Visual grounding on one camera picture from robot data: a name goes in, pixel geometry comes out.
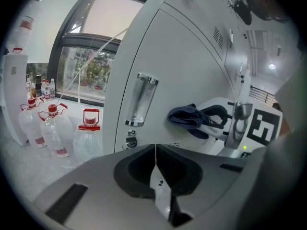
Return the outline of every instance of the white tube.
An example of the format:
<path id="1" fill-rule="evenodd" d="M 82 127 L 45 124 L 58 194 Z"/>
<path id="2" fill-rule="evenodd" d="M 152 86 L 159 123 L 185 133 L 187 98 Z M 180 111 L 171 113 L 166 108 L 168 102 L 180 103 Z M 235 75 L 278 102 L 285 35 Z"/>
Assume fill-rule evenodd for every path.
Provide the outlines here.
<path id="1" fill-rule="evenodd" d="M 79 72 L 76 74 L 76 76 L 73 78 L 73 80 L 71 81 L 70 85 L 68 85 L 68 87 L 66 88 L 69 89 L 70 86 L 72 85 L 72 83 L 76 80 L 77 76 L 80 74 L 81 70 L 85 67 L 88 66 L 88 64 L 100 53 L 101 50 L 103 50 L 110 42 L 112 42 L 116 37 L 118 37 L 119 35 L 123 34 L 125 31 L 127 31 L 128 28 L 126 28 L 125 30 L 121 31 L 120 33 L 118 33 L 116 36 L 112 37 L 109 41 L 107 41 L 104 45 L 101 46 L 100 49 L 98 49 L 90 58 L 89 60 L 80 68 Z M 79 92 L 80 92 L 80 81 L 79 81 L 79 88 L 78 88 L 78 96 L 79 96 Z"/>
<path id="2" fill-rule="evenodd" d="M 78 84 L 78 107 L 80 109 L 80 79 L 81 79 L 81 68 L 79 67 L 79 84 Z"/>

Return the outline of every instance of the window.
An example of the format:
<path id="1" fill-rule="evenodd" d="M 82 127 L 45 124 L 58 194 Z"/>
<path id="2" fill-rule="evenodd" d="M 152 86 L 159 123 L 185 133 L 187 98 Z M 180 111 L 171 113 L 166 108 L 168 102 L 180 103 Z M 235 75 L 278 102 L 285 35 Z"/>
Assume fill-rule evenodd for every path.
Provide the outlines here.
<path id="1" fill-rule="evenodd" d="M 57 91 L 63 92 L 71 83 L 87 60 L 96 50 L 81 47 L 64 47 L 59 61 Z M 91 63 L 81 71 L 80 96 L 103 101 L 108 78 L 115 54 L 100 52 Z M 76 78 L 67 94 L 77 95 L 79 77 Z"/>
<path id="2" fill-rule="evenodd" d="M 83 32 L 114 37 L 129 27 L 142 6 L 142 3 L 134 0 L 95 0 Z"/>
<path id="3" fill-rule="evenodd" d="M 78 0 L 65 18 L 52 47 L 47 78 L 54 78 L 56 97 L 76 101 L 78 98 L 78 68 L 119 32 L 129 27 L 147 0 Z M 82 70 L 80 100 L 103 106 L 107 82 L 121 39 L 110 42 Z"/>

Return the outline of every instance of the black slot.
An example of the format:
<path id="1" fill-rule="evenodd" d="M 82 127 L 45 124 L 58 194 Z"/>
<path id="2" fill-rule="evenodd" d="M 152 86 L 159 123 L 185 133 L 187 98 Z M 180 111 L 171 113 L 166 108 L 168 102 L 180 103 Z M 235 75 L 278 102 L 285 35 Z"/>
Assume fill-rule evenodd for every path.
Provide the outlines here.
<path id="1" fill-rule="evenodd" d="M 223 163 L 220 166 L 223 169 L 229 170 L 229 171 L 235 171 L 235 172 L 241 172 L 243 170 L 243 167 L 228 164 L 228 163 Z"/>
<path id="2" fill-rule="evenodd" d="M 59 224 L 64 224 L 69 215 L 75 209 L 84 193 L 88 189 L 87 186 L 74 184 L 72 185 L 55 203 L 46 215 L 55 220 Z"/>
<path id="3" fill-rule="evenodd" d="M 278 50 L 277 50 L 277 56 L 280 55 L 280 51 L 281 51 L 281 48 L 278 47 Z"/>

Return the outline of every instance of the cabinet door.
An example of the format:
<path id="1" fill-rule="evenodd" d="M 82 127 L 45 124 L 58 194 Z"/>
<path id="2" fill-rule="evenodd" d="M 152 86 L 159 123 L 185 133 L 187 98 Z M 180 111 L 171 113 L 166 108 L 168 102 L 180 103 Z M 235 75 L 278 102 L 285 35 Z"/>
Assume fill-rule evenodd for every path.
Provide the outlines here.
<path id="1" fill-rule="evenodd" d="M 157 79 L 153 98 L 141 127 L 125 124 L 138 73 Z M 186 26 L 159 11 L 140 45 L 127 81 L 119 114 L 115 151 L 122 150 L 127 132 L 136 131 L 138 145 L 163 143 L 195 150 L 203 140 L 168 123 L 168 112 L 179 106 L 196 106 L 214 97 L 232 96 L 215 58 Z"/>
<path id="2" fill-rule="evenodd" d="M 229 9 L 228 0 L 166 0 L 165 3 L 187 17 L 210 41 L 219 56 L 216 60 L 224 66 L 237 97 L 241 87 L 238 76 L 241 66 L 246 66 L 246 57 L 243 31 L 239 29 L 241 20 Z"/>

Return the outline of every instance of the bottle label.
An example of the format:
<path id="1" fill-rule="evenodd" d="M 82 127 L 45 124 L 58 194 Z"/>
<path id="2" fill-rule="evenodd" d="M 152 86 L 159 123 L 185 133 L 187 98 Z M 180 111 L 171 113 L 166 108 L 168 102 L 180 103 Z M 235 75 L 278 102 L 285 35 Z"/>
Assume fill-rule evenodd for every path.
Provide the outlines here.
<path id="1" fill-rule="evenodd" d="M 36 139 L 35 140 L 35 143 L 37 144 L 37 146 L 39 147 L 44 147 L 45 146 L 45 140 L 43 137 L 39 138 L 39 139 Z"/>
<path id="2" fill-rule="evenodd" d="M 36 96 L 42 96 L 42 90 L 36 89 Z"/>
<path id="3" fill-rule="evenodd" d="M 66 148 L 56 150 L 56 154 L 59 158 L 66 158 L 69 156 Z"/>
<path id="4" fill-rule="evenodd" d="M 21 21 L 20 27 L 32 30 L 32 24 L 28 21 Z"/>

